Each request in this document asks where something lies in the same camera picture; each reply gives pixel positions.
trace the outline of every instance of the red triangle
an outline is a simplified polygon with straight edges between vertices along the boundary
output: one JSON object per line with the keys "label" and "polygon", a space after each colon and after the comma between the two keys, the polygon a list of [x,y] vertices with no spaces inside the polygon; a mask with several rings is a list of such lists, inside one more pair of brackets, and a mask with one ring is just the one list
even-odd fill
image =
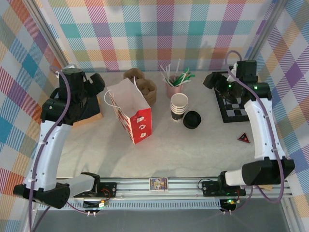
{"label": "red triangle", "polygon": [[239,141],[243,141],[243,142],[246,142],[246,143],[250,143],[249,142],[249,139],[246,135],[246,133],[243,133],[239,138],[238,138]]}

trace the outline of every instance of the black cup lid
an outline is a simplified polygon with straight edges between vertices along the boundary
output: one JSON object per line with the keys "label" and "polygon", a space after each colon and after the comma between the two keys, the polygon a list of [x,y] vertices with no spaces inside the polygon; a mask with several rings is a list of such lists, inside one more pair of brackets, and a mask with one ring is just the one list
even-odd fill
{"label": "black cup lid", "polygon": [[183,124],[189,129],[195,129],[200,123],[201,116],[195,111],[189,111],[183,118]]}

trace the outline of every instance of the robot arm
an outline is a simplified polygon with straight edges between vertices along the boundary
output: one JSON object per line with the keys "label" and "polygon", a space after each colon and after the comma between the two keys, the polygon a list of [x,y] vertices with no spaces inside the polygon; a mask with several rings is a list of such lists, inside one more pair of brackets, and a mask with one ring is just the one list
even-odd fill
{"label": "robot arm", "polygon": [[[15,195],[29,199],[31,183],[34,181],[33,201],[55,208],[62,208],[69,197],[81,192],[90,190],[96,192],[97,184],[100,182],[100,176],[91,173],[81,173],[74,178],[56,180],[63,145],[73,123],[100,112],[97,94],[105,87],[104,81],[97,73],[91,76],[93,83],[88,80],[84,81],[86,79],[85,73],[80,69],[64,69],[63,73],[69,82],[71,92],[69,109],[63,120],[51,132],[43,147],[35,180],[32,180],[33,162],[24,183],[15,186],[13,191]],[[58,120],[66,105],[65,84],[62,79],[59,79],[59,82],[59,88],[52,93],[51,98],[42,107],[41,132],[34,160],[38,155],[40,145],[44,143],[43,139]]]}
{"label": "robot arm", "polygon": [[244,105],[250,120],[255,146],[254,158],[257,160],[244,164],[239,170],[221,172],[219,179],[221,179],[223,185],[226,184],[228,186],[279,184],[279,165],[272,147],[267,117],[274,133],[276,149],[282,163],[284,178],[295,168],[295,164],[292,159],[286,159],[278,139],[272,115],[269,85],[267,83],[257,82],[256,61],[238,61],[236,67],[236,77],[259,96],[268,115],[264,115],[262,106],[248,90],[244,89],[237,82],[229,82],[222,75],[222,73],[227,72],[214,72],[206,77],[204,85],[210,89],[214,88],[227,101],[233,100],[234,98],[241,98],[241,103]]}

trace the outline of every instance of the paper bag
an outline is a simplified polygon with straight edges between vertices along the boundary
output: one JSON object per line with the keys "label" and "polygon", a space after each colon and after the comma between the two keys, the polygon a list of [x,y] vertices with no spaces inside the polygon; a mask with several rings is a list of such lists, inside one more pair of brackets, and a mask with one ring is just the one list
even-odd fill
{"label": "paper bag", "polygon": [[152,134],[151,108],[142,93],[127,78],[107,87],[114,111],[134,144]]}

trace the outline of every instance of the white table surface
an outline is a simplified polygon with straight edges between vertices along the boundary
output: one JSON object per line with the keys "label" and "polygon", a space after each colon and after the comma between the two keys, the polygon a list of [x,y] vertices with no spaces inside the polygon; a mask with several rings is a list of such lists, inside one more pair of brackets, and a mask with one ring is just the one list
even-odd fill
{"label": "white table surface", "polygon": [[[112,107],[103,101],[104,90],[99,94],[103,119],[72,129],[57,176],[74,177],[83,171],[101,177],[218,176],[221,171],[254,161],[249,122],[223,123],[214,91],[203,86],[209,72],[195,74],[184,85],[183,93],[189,98],[188,111],[201,115],[201,124],[196,129],[190,130],[182,121],[171,118],[170,99],[166,97],[160,72],[146,72],[145,77],[157,85],[157,101],[152,106],[153,134],[134,145]],[[110,86],[123,79],[123,72],[101,76]],[[250,144],[237,140],[244,132]]]}

